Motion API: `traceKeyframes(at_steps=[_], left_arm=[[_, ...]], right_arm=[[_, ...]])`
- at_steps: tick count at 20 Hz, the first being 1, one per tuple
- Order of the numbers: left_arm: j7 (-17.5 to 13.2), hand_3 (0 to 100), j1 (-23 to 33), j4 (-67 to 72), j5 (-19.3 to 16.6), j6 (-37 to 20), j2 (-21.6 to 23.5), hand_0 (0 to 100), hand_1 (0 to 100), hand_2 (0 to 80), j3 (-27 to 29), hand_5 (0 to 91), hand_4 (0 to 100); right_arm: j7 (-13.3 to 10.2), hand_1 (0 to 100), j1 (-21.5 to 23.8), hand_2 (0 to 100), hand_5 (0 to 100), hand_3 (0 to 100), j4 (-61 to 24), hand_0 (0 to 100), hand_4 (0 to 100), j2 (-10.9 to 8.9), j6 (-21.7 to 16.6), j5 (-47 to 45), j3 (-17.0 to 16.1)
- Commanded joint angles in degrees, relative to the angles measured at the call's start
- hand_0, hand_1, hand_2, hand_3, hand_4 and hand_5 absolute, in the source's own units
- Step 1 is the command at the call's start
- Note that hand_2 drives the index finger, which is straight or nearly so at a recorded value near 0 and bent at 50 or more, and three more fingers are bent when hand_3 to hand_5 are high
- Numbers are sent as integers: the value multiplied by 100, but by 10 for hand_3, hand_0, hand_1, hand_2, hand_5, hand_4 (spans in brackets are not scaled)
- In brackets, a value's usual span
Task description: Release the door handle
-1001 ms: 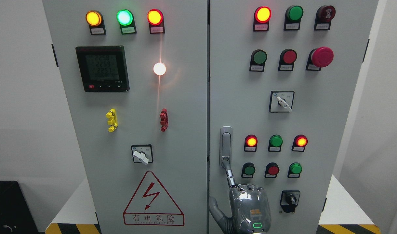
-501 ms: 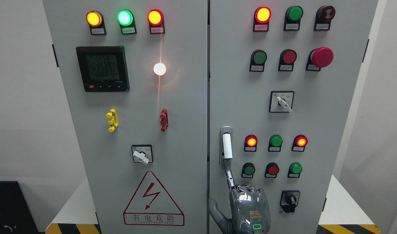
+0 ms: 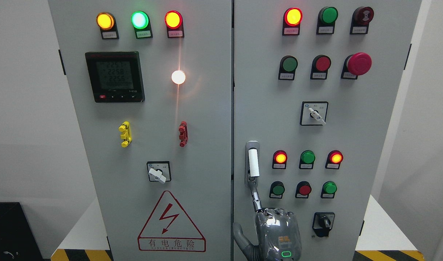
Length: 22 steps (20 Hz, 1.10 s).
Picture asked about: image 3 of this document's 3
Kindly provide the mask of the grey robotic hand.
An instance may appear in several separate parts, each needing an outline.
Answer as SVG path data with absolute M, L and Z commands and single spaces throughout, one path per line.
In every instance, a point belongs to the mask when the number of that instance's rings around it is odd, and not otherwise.
M 233 223 L 233 237 L 248 261 L 298 261 L 302 254 L 301 236 L 296 216 L 281 208 L 263 208 L 257 186 L 248 182 L 255 213 L 258 245 L 243 234 L 240 224 Z

